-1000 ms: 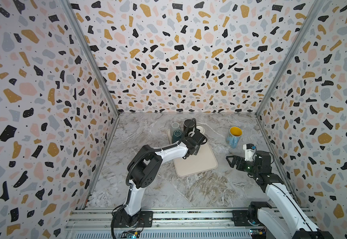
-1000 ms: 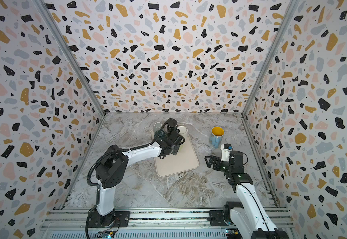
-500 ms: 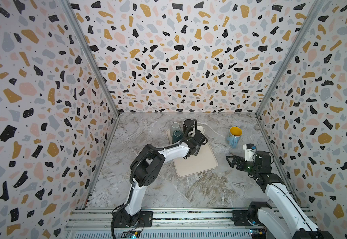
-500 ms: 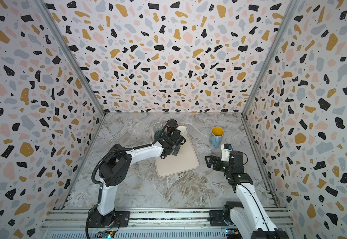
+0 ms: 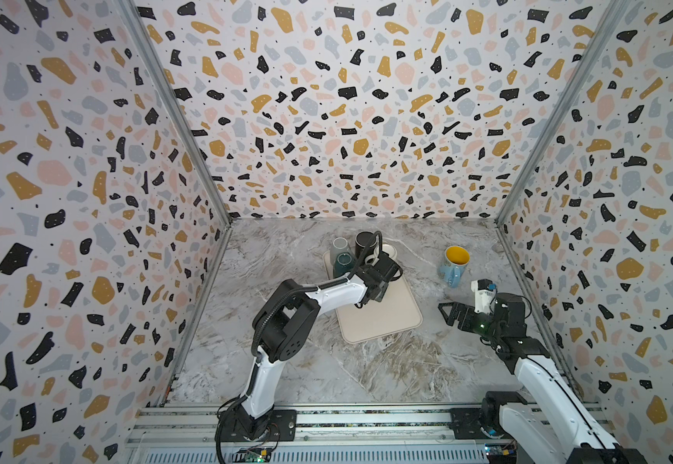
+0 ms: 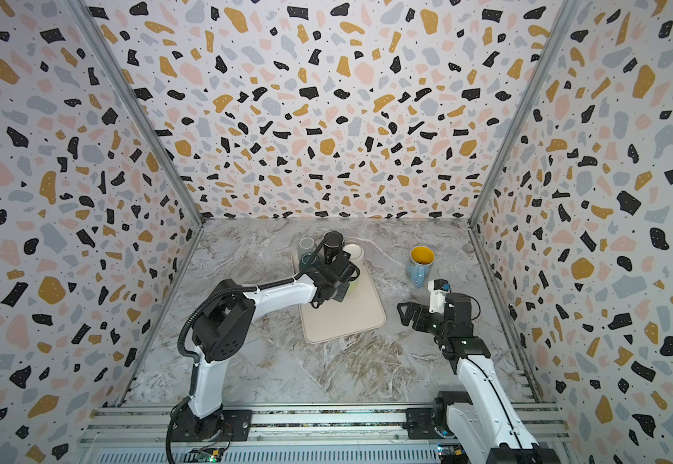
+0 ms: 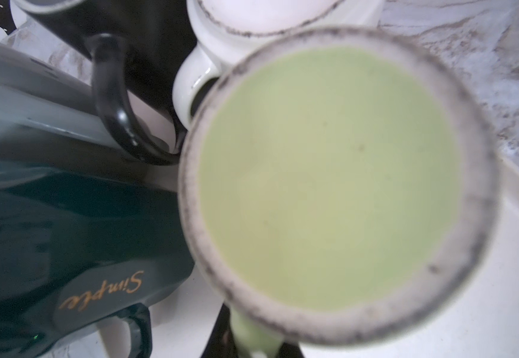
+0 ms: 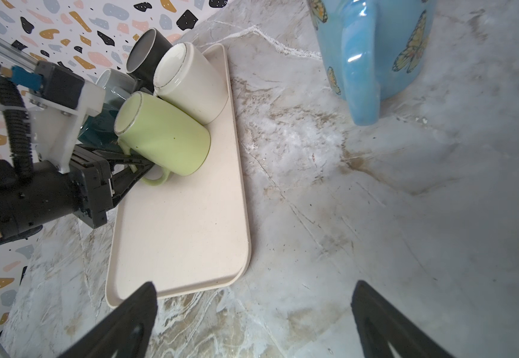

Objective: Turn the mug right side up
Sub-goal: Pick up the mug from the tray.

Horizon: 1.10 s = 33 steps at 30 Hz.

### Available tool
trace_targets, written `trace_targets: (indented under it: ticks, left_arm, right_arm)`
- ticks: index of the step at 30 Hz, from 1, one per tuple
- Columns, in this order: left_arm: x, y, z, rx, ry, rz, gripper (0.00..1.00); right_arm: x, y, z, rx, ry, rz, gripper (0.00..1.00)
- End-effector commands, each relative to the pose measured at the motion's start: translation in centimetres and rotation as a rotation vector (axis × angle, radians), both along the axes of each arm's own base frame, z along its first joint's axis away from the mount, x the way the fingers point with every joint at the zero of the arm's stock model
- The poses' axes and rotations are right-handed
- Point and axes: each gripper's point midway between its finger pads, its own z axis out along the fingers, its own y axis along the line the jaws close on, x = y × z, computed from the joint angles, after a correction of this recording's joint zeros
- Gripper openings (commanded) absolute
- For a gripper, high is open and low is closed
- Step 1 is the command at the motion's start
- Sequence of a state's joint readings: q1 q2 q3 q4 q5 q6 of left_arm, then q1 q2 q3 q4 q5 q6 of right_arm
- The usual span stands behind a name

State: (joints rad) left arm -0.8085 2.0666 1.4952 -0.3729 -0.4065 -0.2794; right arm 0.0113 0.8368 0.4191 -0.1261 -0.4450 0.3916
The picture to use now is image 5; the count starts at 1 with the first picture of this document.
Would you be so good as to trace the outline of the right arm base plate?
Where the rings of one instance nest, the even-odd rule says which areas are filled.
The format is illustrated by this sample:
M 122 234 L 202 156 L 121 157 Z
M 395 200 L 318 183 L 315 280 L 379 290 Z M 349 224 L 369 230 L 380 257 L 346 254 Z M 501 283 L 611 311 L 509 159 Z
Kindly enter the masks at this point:
M 502 427 L 502 413 L 511 412 L 533 413 L 533 409 L 522 403 L 452 408 L 448 427 L 456 440 L 511 439 L 512 435 Z

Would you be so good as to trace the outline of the blue butterfly mug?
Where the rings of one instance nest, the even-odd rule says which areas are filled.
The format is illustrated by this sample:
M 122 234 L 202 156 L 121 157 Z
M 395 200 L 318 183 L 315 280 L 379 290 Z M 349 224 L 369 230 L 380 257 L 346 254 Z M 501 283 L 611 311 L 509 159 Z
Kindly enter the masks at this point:
M 451 246 L 445 250 L 444 261 L 438 269 L 438 275 L 449 288 L 456 288 L 469 264 L 471 256 L 467 249 Z

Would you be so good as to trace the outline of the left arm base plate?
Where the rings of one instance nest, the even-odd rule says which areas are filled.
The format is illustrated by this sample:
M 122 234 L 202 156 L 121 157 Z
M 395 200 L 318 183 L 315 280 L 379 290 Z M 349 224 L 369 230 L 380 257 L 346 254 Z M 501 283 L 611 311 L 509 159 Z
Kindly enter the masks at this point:
M 222 443 L 243 443 L 267 440 L 293 442 L 296 435 L 298 412 L 295 409 L 274 408 L 262 417 L 253 419 L 243 407 L 222 414 L 216 440 Z

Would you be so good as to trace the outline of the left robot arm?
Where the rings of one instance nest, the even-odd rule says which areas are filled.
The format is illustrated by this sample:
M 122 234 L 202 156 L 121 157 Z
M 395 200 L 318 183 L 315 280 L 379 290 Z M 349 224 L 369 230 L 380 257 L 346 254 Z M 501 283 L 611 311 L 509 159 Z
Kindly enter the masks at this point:
M 253 364 L 243 392 L 234 401 L 234 417 L 261 423 L 274 410 L 274 394 L 286 363 L 305 345 L 318 316 L 346 305 L 380 302 L 403 269 L 381 251 L 371 264 L 321 284 L 284 280 L 255 317 Z

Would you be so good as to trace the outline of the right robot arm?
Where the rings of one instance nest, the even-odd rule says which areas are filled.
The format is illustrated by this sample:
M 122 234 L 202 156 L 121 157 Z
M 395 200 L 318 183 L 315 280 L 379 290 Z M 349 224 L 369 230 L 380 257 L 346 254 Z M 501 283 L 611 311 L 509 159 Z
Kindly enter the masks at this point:
M 639 450 L 622 446 L 566 384 L 544 344 L 527 334 L 531 305 L 523 296 L 487 289 L 475 304 L 440 303 L 448 326 L 479 336 L 533 398 L 517 392 L 488 392 L 479 429 L 490 438 L 509 437 L 533 463 L 644 463 Z M 545 417 L 539 421 L 537 407 Z

